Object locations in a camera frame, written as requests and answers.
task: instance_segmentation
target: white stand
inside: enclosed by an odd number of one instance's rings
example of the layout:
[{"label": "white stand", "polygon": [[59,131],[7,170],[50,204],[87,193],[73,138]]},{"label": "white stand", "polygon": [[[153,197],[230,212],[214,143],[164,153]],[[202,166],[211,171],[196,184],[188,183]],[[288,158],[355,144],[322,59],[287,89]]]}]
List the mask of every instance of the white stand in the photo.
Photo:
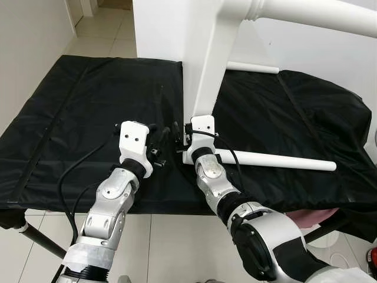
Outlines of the white stand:
[{"label": "white stand", "polygon": [[[195,44],[186,49],[183,62],[184,122],[192,117],[212,113],[227,67],[233,70],[255,70],[255,65],[228,62],[234,40],[244,19],[279,19],[322,28],[335,29],[377,38],[377,12],[338,0],[223,0],[215,17],[197,17],[196,27],[188,38]],[[200,33],[200,25],[211,26],[209,37]],[[276,68],[259,66],[261,71],[276,73]],[[194,140],[203,144],[202,137],[193,134],[193,144],[183,153],[183,162],[192,164]],[[233,163],[229,152],[217,150],[225,163]],[[237,152],[240,164],[334,171],[334,162]]]}]

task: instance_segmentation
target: white floor tile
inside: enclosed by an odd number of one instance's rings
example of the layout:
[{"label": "white floor tile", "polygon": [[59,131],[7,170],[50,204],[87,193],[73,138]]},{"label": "white floor tile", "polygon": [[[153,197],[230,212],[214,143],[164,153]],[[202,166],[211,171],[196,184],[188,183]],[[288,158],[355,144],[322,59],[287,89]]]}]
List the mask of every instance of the white floor tile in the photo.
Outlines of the white floor tile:
[{"label": "white floor tile", "polygon": [[215,216],[152,215],[148,283],[259,282]]},{"label": "white floor tile", "polygon": [[[84,219],[84,215],[76,217],[78,229]],[[72,232],[65,216],[45,216],[40,231],[61,245],[62,248],[69,247]],[[109,273],[109,282],[117,282],[121,275],[128,275],[133,283],[147,282],[149,231],[150,215],[126,216],[125,231]],[[43,274],[41,273],[41,261],[43,261]],[[34,245],[20,283],[50,282],[61,261],[44,248]]]},{"label": "white floor tile", "polygon": [[150,215],[127,215],[108,282],[128,275],[132,283],[147,283]]},{"label": "white floor tile", "polygon": [[39,210],[39,209],[27,209],[25,211],[25,215],[45,215],[45,210]]},{"label": "white floor tile", "polygon": [[132,11],[126,11],[116,38],[119,40],[135,40],[134,14]]},{"label": "white floor tile", "polygon": [[136,43],[134,40],[115,40],[109,57],[136,58]]},{"label": "white floor tile", "polygon": [[67,55],[107,57],[114,40],[95,37],[78,37],[70,46]]},{"label": "white floor tile", "polygon": [[76,26],[79,37],[114,39],[125,16],[125,10],[100,8],[94,17],[83,17]]},{"label": "white floor tile", "polygon": [[325,249],[327,247],[333,246],[339,239],[339,231],[332,231],[327,233],[325,236],[318,238],[309,243],[310,246],[315,248]]},{"label": "white floor tile", "polygon": [[[26,216],[27,221],[39,228],[42,215]],[[27,261],[33,241],[13,229],[0,228],[0,274],[1,282],[17,283]]]},{"label": "white floor tile", "polygon": [[360,267],[343,233],[339,233],[338,241],[329,248],[307,246],[320,260],[340,268]]},{"label": "white floor tile", "polygon": [[[87,213],[76,213],[76,215],[86,215]],[[46,216],[53,216],[53,215],[65,215],[64,212],[60,211],[48,211],[46,210]]]},{"label": "white floor tile", "polygon": [[345,234],[346,239],[359,262],[362,270],[367,271],[368,263],[366,262],[366,253],[373,247],[377,246],[377,242],[369,243],[355,236]]},{"label": "white floor tile", "polygon": [[[83,215],[76,217],[78,228],[84,219]],[[39,230],[64,249],[71,243],[72,230],[65,216],[45,216]],[[51,282],[61,262],[59,257],[34,244],[20,283]]]}]

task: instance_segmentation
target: white rod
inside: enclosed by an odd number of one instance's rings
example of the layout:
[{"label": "white rod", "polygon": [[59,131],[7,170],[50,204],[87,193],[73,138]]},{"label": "white rod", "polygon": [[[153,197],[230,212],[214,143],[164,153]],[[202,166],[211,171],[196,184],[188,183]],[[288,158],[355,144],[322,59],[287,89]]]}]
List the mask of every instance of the white rod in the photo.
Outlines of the white rod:
[{"label": "white rod", "polygon": [[[269,166],[321,171],[334,171],[336,169],[336,163],[330,161],[253,152],[234,152],[239,160],[239,163],[242,165]],[[221,156],[221,160],[223,161],[223,163],[236,163],[234,161],[233,155],[230,153],[229,150],[216,149],[216,154],[219,154]]]},{"label": "white rod", "polygon": [[256,0],[246,19],[279,19],[377,38],[377,12],[339,0]]},{"label": "white rod", "polygon": [[232,62],[232,61],[228,62],[228,64],[226,65],[226,68],[228,70],[269,73],[269,74],[277,74],[279,72],[279,68],[277,67],[241,63],[241,62]]}]

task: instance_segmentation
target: robotic arm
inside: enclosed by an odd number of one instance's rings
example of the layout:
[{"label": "robotic arm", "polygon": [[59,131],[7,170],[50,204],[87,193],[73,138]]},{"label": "robotic arm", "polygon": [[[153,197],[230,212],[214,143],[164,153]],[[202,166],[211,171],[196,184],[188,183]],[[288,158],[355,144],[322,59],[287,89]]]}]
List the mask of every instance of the robotic arm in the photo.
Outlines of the robotic arm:
[{"label": "robotic arm", "polygon": [[122,123],[120,165],[99,185],[79,237],[63,260],[66,269],[58,283],[107,282],[125,215],[134,203],[140,182],[153,172],[145,146],[148,134],[149,128],[143,124]]},{"label": "robotic arm", "polygon": [[[193,117],[191,127],[214,134],[214,119]],[[141,180],[153,171],[145,146],[148,134],[145,125],[131,121],[122,124],[120,165],[99,185],[80,235],[63,260],[66,269],[58,283],[107,283],[125,215]],[[184,158],[195,164],[198,187],[226,225],[243,266],[252,277],[277,283],[376,282],[360,269],[339,269],[316,259],[307,251],[300,229],[290,218],[246,200],[227,180],[213,142],[213,137],[191,133],[191,145]]]},{"label": "robotic arm", "polygon": [[[187,129],[214,134],[212,116],[191,119]],[[213,137],[189,133],[197,185],[212,211],[226,225],[247,273],[277,283],[376,282],[360,269],[339,269],[315,258],[296,224],[285,214],[249,202],[226,177],[213,146]]]}]

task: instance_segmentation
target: pink object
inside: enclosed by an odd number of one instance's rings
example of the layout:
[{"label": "pink object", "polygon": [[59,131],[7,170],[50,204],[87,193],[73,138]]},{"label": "pink object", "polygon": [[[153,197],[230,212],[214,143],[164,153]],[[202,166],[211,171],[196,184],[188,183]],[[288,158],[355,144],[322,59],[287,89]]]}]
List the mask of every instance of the pink object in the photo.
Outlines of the pink object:
[{"label": "pink object", "polygon": [[324,210],[310,210],[301,209],[288,212],[286,215],[291,218],[299,228],[311,228],[313,225],[325,221],[331,217],[339,208],[324,209]]}]

